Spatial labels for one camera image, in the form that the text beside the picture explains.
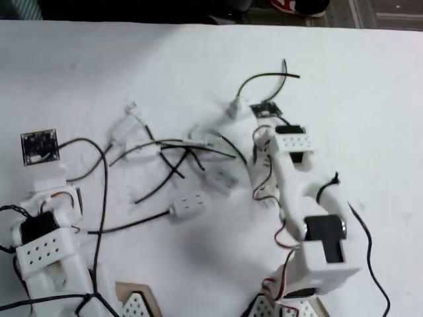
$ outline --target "electronic component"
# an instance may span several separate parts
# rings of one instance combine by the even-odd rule
[[[255,117],[258,119],[282,116],[282,111],[280,111],[278,106],[272,101],[264,101],[260,104],[253,104],[250,108]]]
[[[212,168],[206,172],[206,181],[209,185],[219,190],[223,194],[229,194],[239,180],[232,176],[228,171],[220,168]]]
[[[32,242],[45,234],[49,234],[59,228],[51,211],[46,211],[35,217],[27,218],[20,225],[22,244]]]
[[[25,166],[60,159],[55,129],[23,133],[20,142]]]
[[[178,219],[189,219],[203,213],[208,207],[201,192],[192,192],[176,199],[171,207],[171,214]]]

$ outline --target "red wire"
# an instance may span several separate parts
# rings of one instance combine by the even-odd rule
[[[287,244],[283,244],[283,243],[278,241],[278,235],[285,229],[285,226],[286,226],[286,220],[284,219],[284,221],[282,222],[282,227],[278,231],[276,231],[276,233],[274,235],[274,240],[275,240],[276,244],[278,246],[280,246],[281,248],[291,250],[292,248],[296,248],[299,245],[296,244],[295,246],[288,246]]]
[[[71,193],[69,193],[69,192],[57,192],[57,193],[54,193],[54,194],[52,194],[51,196],[50,196],[50,198],[53,198],[53,197],[55,197],[55,196],[58,196],[58,195],[68,195],[70,198],[71,198],[71,204],[72,204],[72,208],[75,208],[75,200],[73,199],[73,196],[72,196],[72,194]],[[43,201],[42,202],[42,204],[41,204],[41,206],[40,206],[40,211],[39,211],[39,213],[43,213],[44,212],[44,205],[47,203],[47,201]]]
[[[260,129],[262,129],[263,127],[272,127],[271,125],[268,125],[268,124],[262,124],[262,125],[260,125],[260,126],[258,126],[254,131],[253,131],[253,133],[252,133],[252,135],[251,135],[251,137],[252,137],[252,141],[254,142],[254,136],[256,135],[256,133],[260,130]]]
[[[263,182],[260,183],[260,185],[258,185],[257,187],[255,187],[254,191],[252,192],[252,198],[255,200],[256,199],[256,195],[257,195],[257,191],[265,185],[265,183],[267,183],[270,179],[270,177],[272,177],[272,159],[269,157],[269,174],[267,175],[267,177],[263,180]]]
[[[291,257],[291,255],[296,251],[297,249],[292,249],[291,251],[289,251],[288,256],[286,257],[285,260],[285,264],[284,264],[284,268],[282,269],[282,278],[280,281],[280,289],[279,289],[279,293],[278,295],[273,299],[274,301],[276,300],[280,300],[280,298],[282,297],[282,295],[284,294],[284,290],[285,290],[285,275],[286,275],[286,267],[288,266],[288,261],[289,258]]]

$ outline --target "shoe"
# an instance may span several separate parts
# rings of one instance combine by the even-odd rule
[[[325,15],[329,0],[270,0],[277,10],[291,15],[320,18]]]

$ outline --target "cable connector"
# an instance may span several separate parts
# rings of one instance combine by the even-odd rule
[[[206,181],[209,185],[226,195],[229,195],[239,183],[238,178],[220,168],[208,170],[206,172]]]
[[[144,128],[142,114],[135,102],[125,109],[126,117],[113,129],[112,142],[123,145],[136,131]]]
[[[125,112],[129,116],[133,116],[140,124],[145,125],[145,120],[141,108],[135,101],[126,106]]]
[[[171,215],[177,219],[185,220],[204,213],[208,202],[201,192],[192,192],[176,199],[171,207]]]
[[[241,98],[239,96],[236,96],[235,99],[232,100],[231,103],[229,104],[229,107],[227,109],[227,114],[232,119],[237,119],[242,108],[243,108],[243,105],[241,102]]]

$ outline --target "white surface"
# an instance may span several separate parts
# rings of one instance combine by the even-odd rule
[[[186,135],[196,123],[218,117],[244,79],[279,69],[284,57],[301,80],[287,80],[276,102],[290,122],[312,128],[328,167],[340,172],[343,191],[371,229],[373,266],[392,298],[392,316],[411,315],[423,283],[422,56],[423,34],[417,32],[1,21],[1,202],[21,201],[30,187],[20,133],[56,127],[60,143],[88,136],[105,147],[108,129],[135,100],[157,138]],[[257,80],[243,94],[261,100],[277,82]],[[61,157],[75,176],[97,153],[72,145]],[[225,165],[244,188],[230,199],[210,193],[213,212],[104,237],[101,260],[117,280],[149,284],[164,316],[238,316],[284,260],[273,242],[277,214],[250,202],[249,178],[239,160]],[[81,182],[85,228],[97,228],[100,220],[101,170]],[[176,189],[203,186],[191,170],[183,164],[185,180],[174,177],[160,194],[134,207],[131,201],[168,169],[160,160],[114,166],[106,227],[165,210]],[[15,216],[0,217],[0,241],[8,245],[8,223]],[[359,239],[364,262],[364,233]],[[93,258],[92,243],[87,254]],[[11,262],[0,255],[2,304],[25,298]],[[385,309],[366,270],[323,302],[331,316],[380,316]]]

